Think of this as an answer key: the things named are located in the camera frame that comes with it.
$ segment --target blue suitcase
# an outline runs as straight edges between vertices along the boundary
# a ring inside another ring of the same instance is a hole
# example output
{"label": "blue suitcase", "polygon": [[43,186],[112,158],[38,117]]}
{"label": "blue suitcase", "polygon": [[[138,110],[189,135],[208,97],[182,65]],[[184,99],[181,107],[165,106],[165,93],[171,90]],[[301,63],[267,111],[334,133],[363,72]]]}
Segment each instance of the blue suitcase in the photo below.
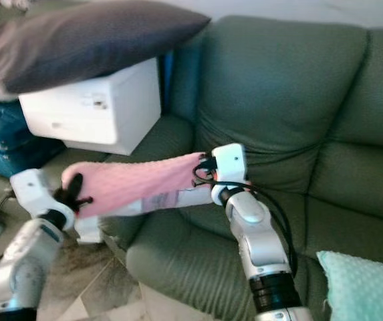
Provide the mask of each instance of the blue suitcase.
{"label": "blue suitcase", "polygon": [[39,168],[65,145],[60,140],[30,133],[19,101],[0,103],[0,175]]}

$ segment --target white wall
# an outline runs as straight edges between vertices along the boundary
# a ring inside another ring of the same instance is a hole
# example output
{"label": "white wall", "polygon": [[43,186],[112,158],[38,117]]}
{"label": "white wall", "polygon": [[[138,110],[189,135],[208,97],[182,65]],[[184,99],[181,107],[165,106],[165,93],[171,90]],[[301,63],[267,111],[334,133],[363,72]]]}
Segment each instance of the white wall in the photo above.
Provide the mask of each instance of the white wall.
{"label": "white wall", "polygon": [[383,27],[383,0],[157,0],[218,19],[254,15],[300,21],[353,23]]}

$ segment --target white box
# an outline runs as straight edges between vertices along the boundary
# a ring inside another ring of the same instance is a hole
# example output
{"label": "white box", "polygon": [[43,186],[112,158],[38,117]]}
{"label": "white box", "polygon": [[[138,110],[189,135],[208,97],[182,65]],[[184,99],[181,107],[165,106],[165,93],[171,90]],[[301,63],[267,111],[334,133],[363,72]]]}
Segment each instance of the white box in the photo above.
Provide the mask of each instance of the white box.
{"label": "white box", "polygon": [[160,118],[156,58],[19,96],[29,130],[66,146],[130,155]]}

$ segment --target green leather couch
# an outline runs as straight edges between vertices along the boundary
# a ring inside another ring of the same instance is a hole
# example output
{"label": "green leather couch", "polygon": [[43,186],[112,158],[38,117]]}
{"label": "green leather couch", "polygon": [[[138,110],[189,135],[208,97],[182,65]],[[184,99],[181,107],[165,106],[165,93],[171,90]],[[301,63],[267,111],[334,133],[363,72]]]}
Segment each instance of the green leather couch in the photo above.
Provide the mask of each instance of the green leather couch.
{"label": "green leather couch", "polygon": [[[227,17],[174,53],[170,102],[132,156],[68,149],[78,161],[155,161],[241,142],[249,178],[289,217],[296,285],[328,320],[319,250],[383,262],[383,30]],[[0,177],[0,197],[8,187]],[[15,202],[6,215],[26,219]],[[130,273],[225,321],[255,313],[223,209],[204,205],[100,222]]]}

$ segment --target sofa backrest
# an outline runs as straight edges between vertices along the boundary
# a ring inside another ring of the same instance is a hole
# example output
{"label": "sofa backrest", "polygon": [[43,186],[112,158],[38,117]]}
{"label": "sofa backrest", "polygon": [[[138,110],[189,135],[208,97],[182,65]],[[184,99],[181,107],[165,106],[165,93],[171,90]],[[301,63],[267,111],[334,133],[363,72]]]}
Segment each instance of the sofa backrest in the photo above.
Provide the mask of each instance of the sofa backrest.
{"label": "sofa backrest", "polygon": [[256,184],[380,210],[364,199],[383,188],[383,30],[226,17],[201,38],[172,78],[197,150],[242,142]]}

